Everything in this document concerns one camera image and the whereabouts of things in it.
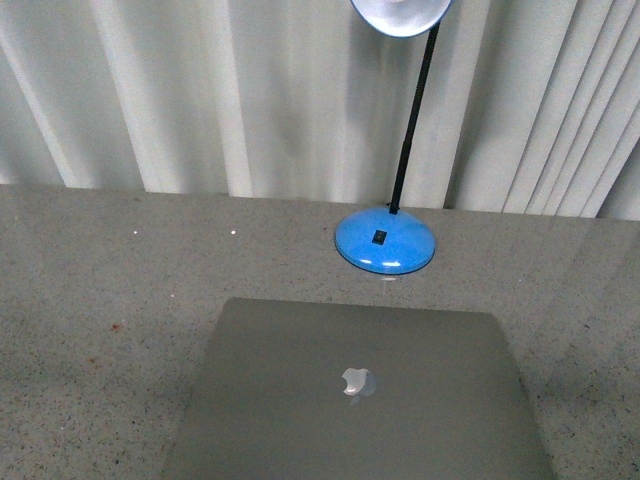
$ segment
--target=vertical blind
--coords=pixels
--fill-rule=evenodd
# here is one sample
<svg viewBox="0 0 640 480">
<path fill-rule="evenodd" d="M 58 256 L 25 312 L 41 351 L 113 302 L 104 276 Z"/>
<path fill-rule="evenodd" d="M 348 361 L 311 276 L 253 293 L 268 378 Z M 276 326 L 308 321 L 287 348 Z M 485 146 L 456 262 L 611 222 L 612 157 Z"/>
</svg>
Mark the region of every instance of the vertical blind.
<svg viewBox="0 0 640 480">
<path fill-rule="evenodd" d="M 640 2 L 456 0 L 404 206 L 640 220 Z M 386 202 L 426 35 L 349 0 L 3 0 L 0 183 Z"/>
</svg>

